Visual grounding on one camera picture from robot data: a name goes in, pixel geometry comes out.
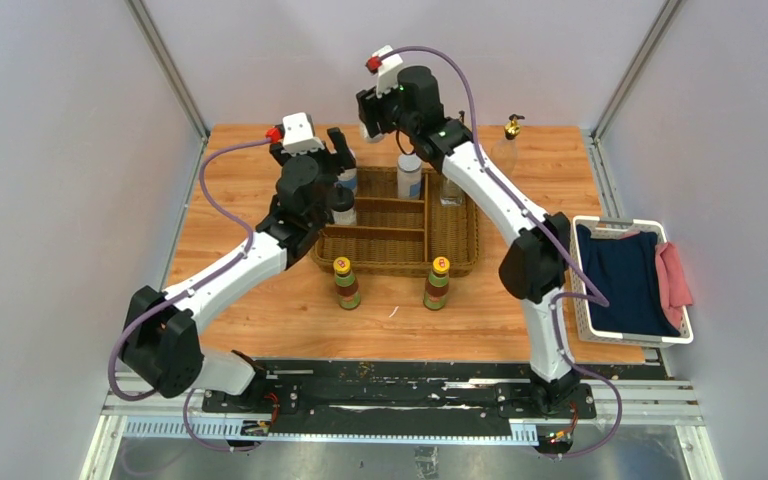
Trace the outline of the silver-lid pepper jar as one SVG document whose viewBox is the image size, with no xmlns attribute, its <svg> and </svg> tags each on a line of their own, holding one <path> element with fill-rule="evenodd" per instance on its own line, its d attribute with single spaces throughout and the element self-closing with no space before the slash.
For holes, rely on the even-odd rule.
<svg viewBox="0 0 768 480">
<path fill-rule="evenodd" d="M 397 197 L 418 200 L 422 190 L 422 160 L 415 154 L 401 154 L 397 160 Z"/>
<path fill-rule="evenodd" d="M 349 149 L 350 158 L 352 160 L 351 167 L 346 168 L 337 176 L 337 184 L 352 192 L 353 195 L 357 195 L 358 192 L 358 178 L 357 178 L 357 159 L 355 152 Z"/>
</svg>

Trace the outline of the woven wicker divided basket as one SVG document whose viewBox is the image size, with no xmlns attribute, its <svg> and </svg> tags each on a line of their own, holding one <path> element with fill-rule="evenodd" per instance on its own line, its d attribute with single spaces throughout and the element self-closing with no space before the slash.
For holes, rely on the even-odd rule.
<svg viewBox="0 0 768 480">
<path fill-rule="evenodd" d="M 480 257 L 478 209 L 471 198 L 446 206 L 440 199 L 442 176 L 426 168 L 417 199 L 397 197 L 394 167 L 358 169 L 357 220 L 354 225 L 329 225 L 309 253 L 330 271 L 340 257 L 359 273 L 423 277 L 431 262 L 443 256 L 450 275 L 470 274 Z"/>
</svg>

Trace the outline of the green sauce bottle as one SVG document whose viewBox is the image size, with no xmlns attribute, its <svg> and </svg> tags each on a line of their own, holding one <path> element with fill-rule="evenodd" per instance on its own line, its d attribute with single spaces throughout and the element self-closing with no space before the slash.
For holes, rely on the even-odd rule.
<svg viewBox="0 0 768 480">
<path fill-rule="evenodd" d="M 361 303 L 361 297 L 350 260 L 347 257 L 337 257 L 333 262 L 333 269 L 339 306 L 345 310 L 357 308 Z"/>
<path fill-rule="evenodd" d="M 447 302 L 451 263 L 444 256 L 436 257 L 426 278 L 423 305 L 429 310 L 440 310 Z"/>
</svg>

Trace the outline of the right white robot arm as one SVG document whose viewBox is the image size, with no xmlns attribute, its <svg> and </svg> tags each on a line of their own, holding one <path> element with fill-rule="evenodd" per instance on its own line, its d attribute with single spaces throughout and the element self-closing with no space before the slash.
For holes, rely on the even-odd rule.
<svg viewBox="0 0 768 480">
<path fill-rule="evenodd" d="M 428 67 L 405 67 L 399 60 L 373 56 L 367 68 L 376 84 L 356 99 L 368 139 L 390 133 L 407 137 L 414 154 L 463 190 L 507 242 L 498 274 L 525 316 L 531 403 L 544 417 L 558 416 L 569 407 L 579 383 L 564 358 L 562 309 L 552 301 L 563 291 L 570 262 L 569 219 L 531 202 L 484 153 L 476 135 L 445 115 L 438 82 Z"/>
</svg>

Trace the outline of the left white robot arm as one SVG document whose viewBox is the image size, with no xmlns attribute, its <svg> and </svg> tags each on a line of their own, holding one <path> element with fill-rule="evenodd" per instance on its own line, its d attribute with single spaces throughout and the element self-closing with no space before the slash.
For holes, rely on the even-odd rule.
<svg viewBox="0 0 768 480">
<path fill-rule="evenodd" d="M 108 361 L 111 392 L 136 402 L 196 389 L 228 393 L 243 413 L 258 411 L 266 386 L 241 353 L 204 349 L 201 333 L 265 280 L 295 265 L 333 223 L 337 178 L 356 162 L 344 133 L 328 129 L 327 146 L 305 124 L 271 128 L 251 147 L 267 146 L 281 167 L 268 215 L 243 226 L 246 238 L 220 260 L 164 291 L 145 286 L 131 298 Z"/>
</svg>

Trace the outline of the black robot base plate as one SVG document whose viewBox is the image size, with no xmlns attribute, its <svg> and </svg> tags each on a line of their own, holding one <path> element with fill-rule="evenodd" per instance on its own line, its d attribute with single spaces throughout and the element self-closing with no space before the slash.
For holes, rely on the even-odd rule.
<svg viewBox="0 0 768 480">
<path fill-rule="evenodd" d="M 261 361 L 241 395 L 210 391 L 206 413 L 262 414 L 276 432 L 500 437 L 513 420 L 564 428 L 591 420 L 585 383 L 535 387 L 526 363 L 383 360 Z"/>
</svg>

